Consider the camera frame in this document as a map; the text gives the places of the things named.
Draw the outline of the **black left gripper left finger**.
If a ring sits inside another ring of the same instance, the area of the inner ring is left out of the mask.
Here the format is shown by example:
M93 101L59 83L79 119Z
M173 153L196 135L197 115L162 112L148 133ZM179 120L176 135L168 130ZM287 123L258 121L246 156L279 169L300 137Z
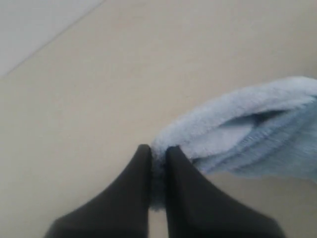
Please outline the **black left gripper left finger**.
M152 154L139 145L122 173L98 196L54 221L47 238L146 238Z

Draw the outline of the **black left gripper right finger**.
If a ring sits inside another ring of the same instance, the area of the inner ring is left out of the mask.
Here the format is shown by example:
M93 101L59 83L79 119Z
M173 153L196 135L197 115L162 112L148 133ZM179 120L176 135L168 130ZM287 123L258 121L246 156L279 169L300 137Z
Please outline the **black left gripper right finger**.
M170 238L283 238L278 223L208 181L179 147L166 151L166 216Z

